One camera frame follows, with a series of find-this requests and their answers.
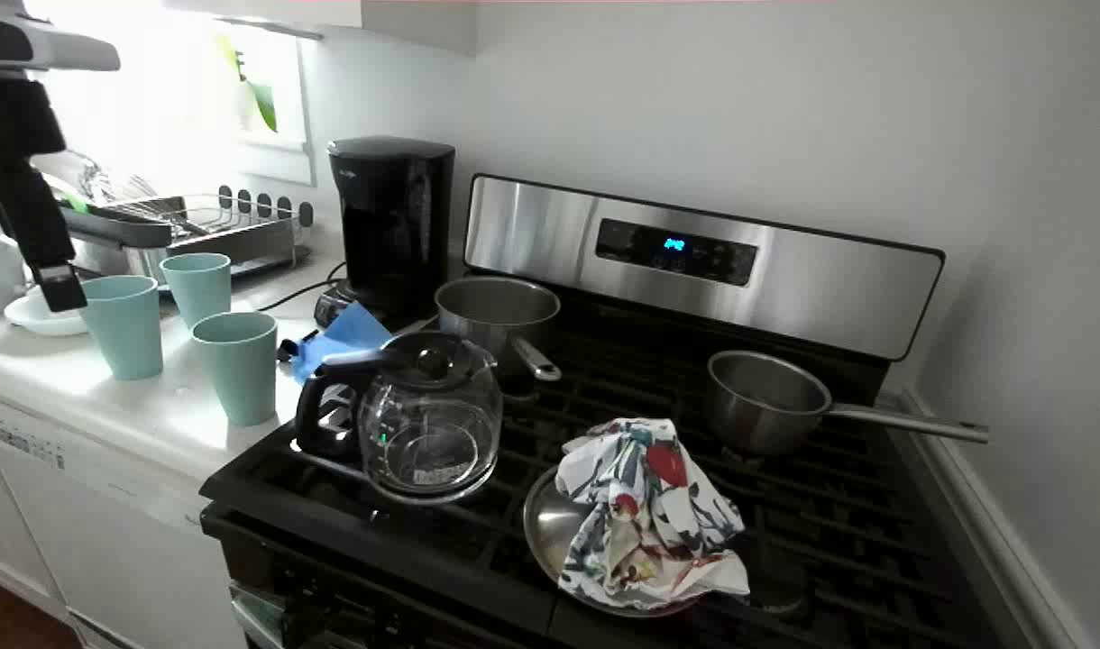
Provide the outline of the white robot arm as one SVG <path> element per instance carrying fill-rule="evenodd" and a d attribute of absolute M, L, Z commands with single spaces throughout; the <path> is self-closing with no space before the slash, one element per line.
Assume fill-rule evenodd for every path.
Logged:
<path fill-rule="evenodd" d="M 65 148 L 39 83 L 47 70 L 117 72 L 118 51 L 32 19 L 21 0 L 0 0 L 0 229 L 19 244 L 47 305 L 81 310 L 86 297 L 74 269 L 75 249 L 47 179 L 32 169 L 32 154 Z"/>

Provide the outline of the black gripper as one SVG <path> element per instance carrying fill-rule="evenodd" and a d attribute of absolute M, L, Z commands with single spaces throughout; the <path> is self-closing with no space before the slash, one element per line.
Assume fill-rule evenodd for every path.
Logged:
<path fill-rule="evenodd" d="M 63 148 L 47 91 L 32 80 L 0 80 L 0 222 L 19 240 L 53 240 L 53 253 L 37 264 L 37 283 L 52 310 L 81 310 L 86 297 L 74 267 L 75 249 L 63 237 L 52 188 L 32 169 L 32 154 Z"/>

